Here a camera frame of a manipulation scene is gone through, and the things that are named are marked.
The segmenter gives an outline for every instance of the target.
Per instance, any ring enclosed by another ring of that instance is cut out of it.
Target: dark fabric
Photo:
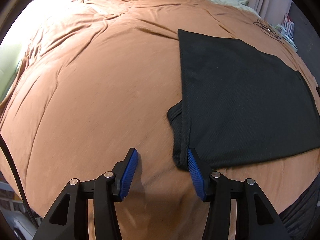
[[[291,239],[303,240],[320,215],[320,173],[310,187],[279,214]]]
[[[190,147],[212,168],[320,147],[319,114],[299,71],[241,40],[178,35],[182,102],[168,111],[178,167],[187,170]]]

